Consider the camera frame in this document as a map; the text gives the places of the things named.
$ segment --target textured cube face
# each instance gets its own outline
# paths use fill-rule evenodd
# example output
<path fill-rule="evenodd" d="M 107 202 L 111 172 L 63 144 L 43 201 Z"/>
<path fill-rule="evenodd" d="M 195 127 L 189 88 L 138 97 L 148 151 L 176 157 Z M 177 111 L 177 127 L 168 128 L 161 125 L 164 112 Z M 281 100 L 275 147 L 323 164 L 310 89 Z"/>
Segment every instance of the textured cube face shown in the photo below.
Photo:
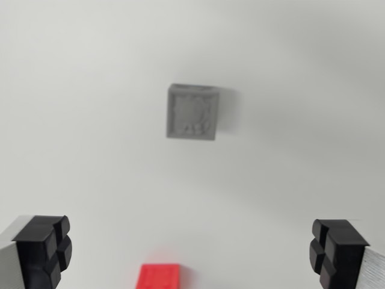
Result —
<path fill-rule="evenodd" d="M 172 84 L 167 137 L 215 140 L 219 94 L 216 87 Z"/>

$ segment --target black rubber tip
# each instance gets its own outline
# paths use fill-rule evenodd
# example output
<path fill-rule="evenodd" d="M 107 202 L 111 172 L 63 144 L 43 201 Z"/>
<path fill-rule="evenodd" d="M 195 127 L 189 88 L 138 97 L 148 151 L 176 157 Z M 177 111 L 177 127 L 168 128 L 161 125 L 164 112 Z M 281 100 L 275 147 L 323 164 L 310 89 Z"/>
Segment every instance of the black rubber tip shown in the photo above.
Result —
<path fill-rule="evenodd" d="M 16 235 L 25 289 L 55 289 L 72 255 L 66 216 L 35 216 Z"/>
<path fill-rule="evenodd" d="M 324 289 L 355 289 L 365 246 L 347 220 L 315 220 L 310 264 Z"/>

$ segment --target white background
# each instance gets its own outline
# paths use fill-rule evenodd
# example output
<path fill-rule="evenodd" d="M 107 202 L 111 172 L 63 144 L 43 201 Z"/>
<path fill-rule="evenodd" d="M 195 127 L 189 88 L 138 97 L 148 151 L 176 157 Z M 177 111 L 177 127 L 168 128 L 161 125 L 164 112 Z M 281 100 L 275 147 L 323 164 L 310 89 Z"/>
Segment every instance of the white background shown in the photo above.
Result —
<path fill-rule="evenodd" d="M 66 214 L 60 289 L 321 288 L 314 219 L 383 245 L 384 1 L 0 0 L 0 228 Z M 165 137 L 173 82 L 223 88 Z"/>

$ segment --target cube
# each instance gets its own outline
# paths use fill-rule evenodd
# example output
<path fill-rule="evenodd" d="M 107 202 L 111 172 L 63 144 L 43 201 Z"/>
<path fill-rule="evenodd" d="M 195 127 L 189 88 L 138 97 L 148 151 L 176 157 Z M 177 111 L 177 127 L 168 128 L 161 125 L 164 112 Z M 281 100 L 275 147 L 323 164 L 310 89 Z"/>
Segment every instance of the cube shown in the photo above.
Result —
<path fill-rule="evenodd" d="M 143 264 L 136 289 L 179 289 L 179 265 Z"/>
<path fill-rule="evenodd" d="M 168 89 L 167 137 L 215 140 L 217 87 L 172 84 Z"/>

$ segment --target red object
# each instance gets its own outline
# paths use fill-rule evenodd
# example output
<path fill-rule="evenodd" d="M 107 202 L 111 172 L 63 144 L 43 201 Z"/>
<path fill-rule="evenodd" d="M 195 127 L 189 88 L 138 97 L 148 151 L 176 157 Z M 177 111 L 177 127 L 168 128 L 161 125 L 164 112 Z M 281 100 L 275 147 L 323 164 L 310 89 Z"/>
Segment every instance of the red object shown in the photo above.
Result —
<path fill-rule="evenodd" d="M 179 289 L 178 264 L 143 264 L 137 289 Z"/>

